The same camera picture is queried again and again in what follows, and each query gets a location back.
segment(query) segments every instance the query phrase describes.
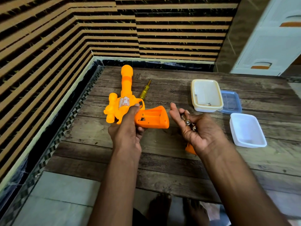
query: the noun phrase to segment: orange toy gun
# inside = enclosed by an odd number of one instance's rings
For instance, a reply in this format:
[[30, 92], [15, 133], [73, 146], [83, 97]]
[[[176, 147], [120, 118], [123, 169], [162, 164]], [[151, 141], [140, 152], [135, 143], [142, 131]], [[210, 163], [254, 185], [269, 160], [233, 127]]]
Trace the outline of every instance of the orange toy gun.
[[121, 124], [122, 117], [128, 112], [130, 106], [139, 103], [140, 111], [135, 115], [135, 124], [137, 126], [143, 128], [168, 128], [169, 119], [163, 106], [145, 110], [143, 99], [136, 98], [132, 94], [133, 68], [129, 65], [124, 65], [121, 68], [121, 75], [121, 97], [118, 98], [117, 94], [110, 93], [109, 105], [103, 111], [107, 115], [106, 121], [114, 123], [116, 117], [119, 120], [117, 124]]

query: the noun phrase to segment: screwdriver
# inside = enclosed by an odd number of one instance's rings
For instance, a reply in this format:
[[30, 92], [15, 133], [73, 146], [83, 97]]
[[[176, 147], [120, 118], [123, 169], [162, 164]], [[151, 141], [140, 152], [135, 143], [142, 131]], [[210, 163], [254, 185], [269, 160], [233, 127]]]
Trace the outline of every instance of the screwdriver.
[[148, 92], [148, 89], [150, 88], [151, 79], [148, 81], [148, 84], [144, 87], [144, 90], [140, 94], [139, 98], [142, 98], [144, 100], [146, 93]]

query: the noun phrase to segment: plastic container lid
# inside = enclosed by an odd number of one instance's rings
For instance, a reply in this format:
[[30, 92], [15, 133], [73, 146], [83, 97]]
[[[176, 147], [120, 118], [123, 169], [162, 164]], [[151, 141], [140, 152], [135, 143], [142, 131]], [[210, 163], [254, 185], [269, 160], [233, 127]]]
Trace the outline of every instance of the plastic container lid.
[[232, 113], [230, 116], [230, 129], [235, 145], [248, 148], [267, 145], [256, 117], [242, 113]]
[[221, 90], [221, 94], [224, 102], [223, 110], [220, 111], [221, 113], [231, 114], [242, 112], [240, 99], [236, 92]]
[[219, 84], [215, 80], [194, 79], [191, 82], [191, 98], [194, 109], [199, 112], [215, 112], [223, 109]]

